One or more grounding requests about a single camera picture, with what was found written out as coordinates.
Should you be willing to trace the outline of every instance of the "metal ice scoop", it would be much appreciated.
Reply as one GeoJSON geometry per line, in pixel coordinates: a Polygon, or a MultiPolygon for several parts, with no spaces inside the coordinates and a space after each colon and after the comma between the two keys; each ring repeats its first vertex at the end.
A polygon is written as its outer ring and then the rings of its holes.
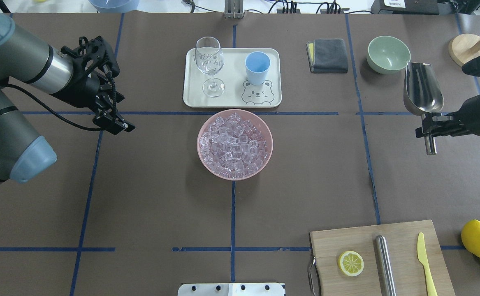
{"type": "MultiPolygon", "coordinates": [[[[403,101],[406,109],[422,119],[428,113],[443,108],[443,94],[432,65],[424,62],[407,62],[403,101]]],[[[435,155],[436,144],[431,133],[424,135],[426,154],[435,155]]]]}

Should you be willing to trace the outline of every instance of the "wine glass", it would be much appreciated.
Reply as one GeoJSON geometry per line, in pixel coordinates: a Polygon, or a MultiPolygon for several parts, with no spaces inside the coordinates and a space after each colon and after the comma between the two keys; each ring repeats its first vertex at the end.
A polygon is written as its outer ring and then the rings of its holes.
{"type": "Polygon", "coordinates": [[[195,60],[198,69],[210,79],[204,82],[204,94],[210,97],[217,97],[223,94],[225,84],[214,75],[223,68],[223,52],[220,42],[214,37],[203,37],[196,42],[195,60]]]}

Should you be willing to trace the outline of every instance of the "wooden stand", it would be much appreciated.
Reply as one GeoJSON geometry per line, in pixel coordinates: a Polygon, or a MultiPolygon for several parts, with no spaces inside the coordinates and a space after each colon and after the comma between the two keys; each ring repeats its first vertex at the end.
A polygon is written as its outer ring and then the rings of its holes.
{"type": "Polygon", "coordinates": [[[480,56],[480,36],[474,34],[461,34],[448,44],[448,52],[452,60],[459,66],[473,58],[480,56]]]}

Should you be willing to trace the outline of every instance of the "wine glass base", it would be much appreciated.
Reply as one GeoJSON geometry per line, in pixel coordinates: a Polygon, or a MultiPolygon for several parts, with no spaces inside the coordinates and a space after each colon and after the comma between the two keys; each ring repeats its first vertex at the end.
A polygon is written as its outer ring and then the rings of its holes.
{"type": "Polygon", "coordinates": [[[207,79],[206,82],[204,82],[203,90],[204,94],[209,97],[221,96],[225,90],[225,84],[218,78],[215,78],[214,81],[212,79],[207,79]]]}

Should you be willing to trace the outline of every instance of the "folded towel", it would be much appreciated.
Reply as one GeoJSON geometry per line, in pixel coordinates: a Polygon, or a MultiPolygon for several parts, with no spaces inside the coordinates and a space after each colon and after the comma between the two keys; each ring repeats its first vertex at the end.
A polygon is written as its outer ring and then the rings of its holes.
{"type": "Polygon", "coordinates": [[[342,39],[315,39],[307,43],[307,53],[313,73],[348,72],[348,54],[342,39]]]}

